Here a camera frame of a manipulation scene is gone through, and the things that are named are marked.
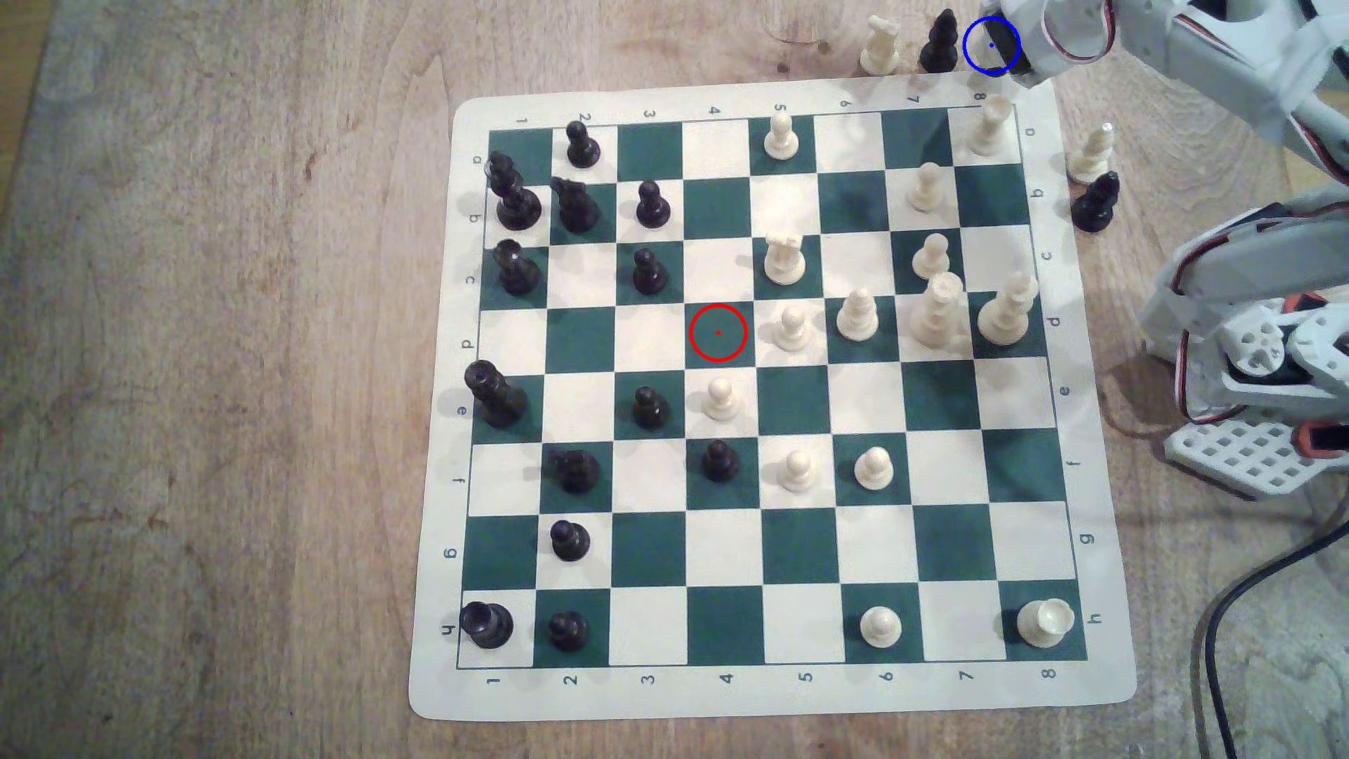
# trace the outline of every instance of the white square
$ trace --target white square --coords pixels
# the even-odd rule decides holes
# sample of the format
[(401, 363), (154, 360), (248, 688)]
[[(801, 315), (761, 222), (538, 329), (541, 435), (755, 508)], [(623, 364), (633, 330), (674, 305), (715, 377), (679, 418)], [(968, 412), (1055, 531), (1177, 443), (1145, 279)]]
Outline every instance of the white square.
[[(741, 411), (726, 422), (703, 414), (707, 386), (726, 376), (741, 396)], [(758, 373), (753, 365), (726, 368), (689, 368), (684, 371), (684, 437), (685, 438), (754, 438), (758, 435)]]
[(820, 272), (827, 298), (847, 297), (858, 287), (873, 295), (893, 295), (890, 232), (820, 235)]
[(992, 504), (998, 580), (1072, 580), (1072, 535), (1063, 502)]
[(652, 243), (684, 239), (684, 182), (661, 179), (661, 197), (670, 204), (670, 217), (654, 229), (637, 220), (637, 187), (642, 182), (618, 182), (618, 241)]
[(618, 245), (556, 244), (548, 248), (548, 307), (614, 305), (618, 297)]
[(816, 174), (750, 177), (750, 233), (820, 233), (820, 186)]
[(764, 662), (843, 661), (843, 595), (836, 584), (764, 586)]
[(614, 371), (684, 368), (684, 303), (653, 302), (614, 309)]
[(909, 500), (915, 504), (987, 504), (989, 473), (978, 430), (909, 433)]
[(974, 386), (985, 430), (1055, 426), (1050, 364), (1043, 357), (975, 359)]
[(608, 663), (687, 665), (688, 590), (683, 586), (610, 590)]
[(473, 446), (468, 473), (469, 516), (538, 514), (538, 489), (544, 481), (540, 444)]
[(838, 113), (815, 117), (815, 166), (828, 171), (885, 169), (880, 113)]
[(917, 582), (913, 507), (839, 507), (834, 523), (839, 582)]
[(901, 364), (830, 364), (830, 430), (838, 435), (904, 433)]
[[(820, 510), (834, 508), (834, 438), (830, 435), (762, 435), (759, 437), (759, 508)], [(815, 466), (815, 484), (793, 493), (782, 488), (781, 476), (786, 456), (804, 452)]]
[[(553, 553), (549, 534), (558, 520), (575, 522), (591, 537), (591, 547), (576, 562), (564, 562)], [(538, 518), (538, 569), (534, 588), (561, 590), (577, 588), (608, 588), (612, 577), (614, 516), (604, 514), (541, 515)]]
[[(782, 325), (782, 310), (795, 305), (805, 313), (809, 340), (799, 351), (785, 351), (777, 345)], [(828, 325), (824, 320), (824, 298), (784, 298), (754, 302), (754, 363), (757, 365), (820, 365), (830, 361)]]
[(546, 342), (548, 310), (542, 307), (483, 310), (479, 315), (479, 353), (492, 356), (492, 365), (506, 376), (542, 373)]
[(544, 375), (544, 442), (614, 439), (614, 373), (581, 371)]
[(684, 511), (687, 458), (683, 438), (614, 441), (614, 511)]
[(684, 301), (754, 299), (754, 243), (749, 237), (684, 240)]
[(928, 662), (1006, 659), (996, 581), (920, 582), (919, 615)]
[(764, 585), (764, 528), (758, 510), (685, 512), (684, 546), (684, 582), (691, 588)]
[(909, 187), (919, 181), (919, 170), (885, 170), (885, 202), (890, 208), (890, 229), (951, 229), (960, 225), (960, 209), (955, 197), (955, 169), (938, 166), (938, 171), (942, 175), (939, 183), (942, 201), (932, 210), (923, 212), (908, 201)]
[(684, 178), (750, 175), (750, 123), (684, 121)]
[[(500, 604), (510, 612), (510, 638), (498, 648), (479, 648), (459, 632), (459, 666), (465, 670), (529, 667), (534, 663), (534, 590), (465, 590), (464, 605)], [(459, 626), (457, 611), (445, 624)]]
[(960, 229), (960, 260), (966, 291), (1000, 290), (1017, 271), (1035, 275), (1031, 226), (966, 226)]

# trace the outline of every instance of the white chess piece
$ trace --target white chess piece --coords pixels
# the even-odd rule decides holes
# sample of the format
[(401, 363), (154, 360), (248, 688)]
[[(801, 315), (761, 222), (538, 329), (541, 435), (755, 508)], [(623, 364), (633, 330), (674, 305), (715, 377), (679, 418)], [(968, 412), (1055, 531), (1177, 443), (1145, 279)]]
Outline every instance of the white chess piece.
[(909, 205), (927, 213), (942, 204), (942, 167), (936, 163), (919, 166), (919, 179), (908, 193)]
[(792, 116), (785, 111), (773, 113), (768, 123), (768, 133), (764, 135), (764, 152), (768, 152), (770, 158), (786, 160), (796, 155), (796, 148), (800, 144), (801, 140), (792, 131)]
[(801, 237), (768, 237), (764, 274), (776, 284), (792, 284), (797, 282), (805, 274), (805, 255), (801, 253)]
[(1036, 648), (1054, 648), (1077, 621), (1072, 607), (1059, 599), (1031, 601), (1016, 615), (1016, 631)]
[(950, 241), (942, 232), (932, 232), (923, 240), (923, 247), (913, 253), (913, 272), (931, 279), (942, 271), (951, 270), (951, 256), (946, 252)]
[(1010, 345), (1020, 340), (1031, 325), (1027, 313), (1039, 291), (1040, 284), (1025, 271), (1008, 276), (998, 294), (979, 309), (975, 322), (983, 338), (994, 345)]
[(1101, 174), (1110, 170), (1110, 155), (1114, 154), (1114, 124), (1109, 121), (1097, 127), (1082, 150), (1068, 155), (1068, 178), (1079, 185), (1090, 185)]
[(890, 454), (880, 446), (867, 449), (853, 465), (853, 476), (857, 477), (858, 485), (867, 491), (885, 488), (894, 480), (894, 465), (890, 462)]
[(904, 626), (900, 616), (885, 607), (871, 607), (862, 612), (862, 640), (874, 648), (889, 648), (900, 642)]
[(909, 332), (913, 338), (929, 348), (939, 348), (951, 341), (959, 329), (963, 314), (960, 294), (965, 283), (950, 271), (942, 271), (928, 279), (923, 299), (909, 313)]
[(871, 290), (858, 287), (849, 293), (839, 307), (836, 324), (839, 334), (857, 342), (874, 334), (881, 320), (876, 314), (876, 298), (871, 297)]
[(866, 26), (871, 27), (871, 39), (862, 49), (858, 62), (863, 71), (873, 77), (884, 77), (900, 65), (900, 51), (894, 49), (894, 38), (900, 35), (900, 24), (881, 16), (871, 16), (866, 19)]

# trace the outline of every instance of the black chess piece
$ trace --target black chess piece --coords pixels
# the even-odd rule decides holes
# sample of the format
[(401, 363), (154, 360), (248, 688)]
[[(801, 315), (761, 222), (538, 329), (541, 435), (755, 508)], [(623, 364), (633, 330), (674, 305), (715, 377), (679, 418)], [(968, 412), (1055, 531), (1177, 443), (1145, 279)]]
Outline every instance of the black chess piece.
[(599, 143), (590, 136), (583, 121), (567, 124), (567, 160), (577, 169), (590, 169), (599, 162)]
[(464, 369), (464, 384), (482, 406), (483, 421), (492, 427), (510, 427), (529, 408), (525, 391), (507, 383), (490, 360), (469, 363)]
[(661, 197), (661, 186), (646, 179), (637, 185), (637, 220), (648, 229), (662, 226), (670, 220), (670, 201)]
[(639, 247), (633, 252), (633, 286), (643, 295), (654, 295), (665, 289), (669, 282), (669, 270), (656, 259), (656, 253), (649, 247)]
[(554, 522), (548, 537), (553, 541), (553, 553), (564, 562), (575, 562), (590, 551), (590, 531), (575, 522)]
[(1114, 201), (1120, 198), (1120, 174), (1106, 171), (1087, 185), (1082, 197), (1072, 201), (1072, 225), (1083, 232), (1099, 232), (1114, 218)]
[(500, 648), (515, 631), (515, 621), (500, 604), (471, 601), (459, 612), (459, 627), (479, 648)]

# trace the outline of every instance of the black pawn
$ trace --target black pawn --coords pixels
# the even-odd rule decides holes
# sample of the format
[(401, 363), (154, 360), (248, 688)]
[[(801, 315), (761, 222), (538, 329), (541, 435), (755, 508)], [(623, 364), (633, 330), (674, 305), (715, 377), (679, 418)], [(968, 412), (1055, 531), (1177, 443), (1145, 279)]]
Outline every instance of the black pawn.
[(599, 143), (585, 131), (585, 124), (572, 121), (567, 124), (567, 159), (577, 169), (590, 169), (599, 160)]
[(525, 391), (513, 387), (490, 360), (475, 360), (464, 369), (464, 384), (483, 407), (483, 421), (492, 427), (509, 427), (529, 408)]
[(500, 604), (472, 601), (459, 612), (459, 627), (479, 648), (500, 648), (515, 631), (515, 621)]
[(661, 197), (661, 186), (646, 179), (637, 185), (637, 220), (654, 229), (670, 220), (670, 201)]
[(1106, 171), (1087, 185), (1087, 191), (1072, 201), (1072, 225), (1083, 232), (1099, 232), (1114, 218), (1114, 201), (1120, 198), (1120, 174)]
[(633, 252), (633, 286), (643, 295), (654, 295), (665, 289), (670, 274), (665, 264), (656, 260), (656, 253), (649, 247), (639, 247)]
[(554, 522), (548, 537), (553, 541), (553, 553), (564, 562), (575, 562), (590, 551), (590, 533), (575, 522)]
[(741, 456), (724, 441), (712, 441), (703, 454), (703, 475), (712, 483), (726, 483), (741, 472)]
[(590, 640), (590, 623), (577, 612), (558, 612), (548, 620), (548, 639), (558, 651), (580, 651)]

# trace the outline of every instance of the white pawn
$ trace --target white pawn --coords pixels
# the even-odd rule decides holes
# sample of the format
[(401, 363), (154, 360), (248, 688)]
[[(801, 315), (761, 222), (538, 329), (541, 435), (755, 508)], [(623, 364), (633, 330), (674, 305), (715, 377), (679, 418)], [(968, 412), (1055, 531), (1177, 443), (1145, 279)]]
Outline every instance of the white pawn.
[(898, 22), (871, 16), (866, 19), (866, 26), (871, 27), (871, 39), (862, 49), (858, 62), (862, 70), (873, 77), (884, 77), (900, 65), (900, 51), (894, 49), (894, 38), (900, 35)]
[(853, 476), (858, 485), (867, 491), (880, 491), (894, 480), (894, 465), (890, 464), (890, 454), (877, 446), (867, 449), (853, 465)]
[(913, 253), (913, 272), (924, 279), (931, 279), (942, 271), (951, 270), (951, 256), (946, 252), (951, 243), (946, 235), (932, 232), (923, 240), (923, 247)]
[(768, 152), (769, 158), (786, 160), (796, 155), (796, 148), (800, 144), (801, 140), (792, 131), (792, 117), (785, 111), (773, 113), (768, 121), (768, 133), (764, 135), (764, 152)]
[(1016, 615), (1016, 631), (1036, 648), (1054, 648), (1077, 621), (1072, 607), (1059, 599), (1031, 601)]
[(871, 290), (858, 287), (843, 298), (838, 315), (839, 334), (859, 342), (876, 333), (881, 320), (876, 314), (876, 298)]
[(1114, 154), (1114, 124), (1106, 121), (1093, 131), (1082, 150), (1068, 155), (1068, 178), (1079, 185), (1090, 185), (1110, 170)]
[(1035, 305), (1035, 295), (1039, 291), (1040, 284), (1025, 271), (1016, 271), (1008, 276), (1006, 284), (998, 294), (979, 309), (975, 322), (983, 338), (994, 345), (1010, 345), (1020, 340), (1031, 326), (1027, 313)]

